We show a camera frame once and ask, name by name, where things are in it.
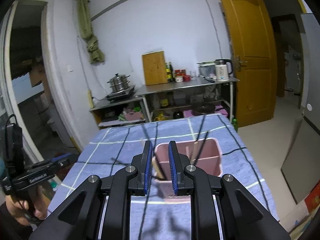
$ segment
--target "white kettle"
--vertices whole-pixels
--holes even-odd
[[[228,73],[227,62],[231,65],[230,73]],[[229,75],[233,73],[233,65],[231,59],[216,59],[215,64],[217,80],[229,80]]]

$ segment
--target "electrical outlet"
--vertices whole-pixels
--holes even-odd
[[[67,64],[67,69],[68,69],[68,71],[69,71],[69,72],[72,72],[72,71],[73,71],[72,66],[71,66],[71,65],[69,65],[69,64]]]

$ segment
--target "green cloth bag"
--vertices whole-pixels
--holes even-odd
[[[77,7],[80,34],[87,43],[87,51],[90,55],[90,62],[91,64],[104,62],[104,54],[98,47],[97,37],[93,34],[88,0],[78,0]]]

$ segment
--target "pink utensil holder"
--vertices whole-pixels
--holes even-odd
[[[202,143],[203,139],[198,140],[197,150],[200,149]],[[158,189],[161,191],[166,202],[188,202],[190,201],[190,196],[176,196],[173,192],[168,159],[168,145],[169,143],[161,143],[155,149],[155,155],[157,156],[162,170],[168,179],[156,179]],[[187,155],[188,158],[190,158],[194,147],[194,141],[177,142],[176,145],[180,154]],[[218,140],[216,138],[207,138],[196,166],[204,170],[207,174],[221,176],[221,157],[222,151],[220,149]]]
[[[135,121],[141,119],[141,111],[139,112],[130,112],[124,115],[127,121]]]

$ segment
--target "human hand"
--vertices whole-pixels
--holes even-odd
[[[35,196],[31,197],[33,205],[35,207],[34,215],[44,220],[47,217],[47,207],[45,205],[45,202],[42,198],[41,188],[38,186]],[[9,213],[14,217],[18,223],[20,223],[23,226],[30,226],[30,223],[24,216],[24,212],[20,204],[24,207],[25,210],[29,209],[28,201],[26,200],[20,200],[18,201],[14,196],[5,196],[5,204],[7,206],[7,209]]]

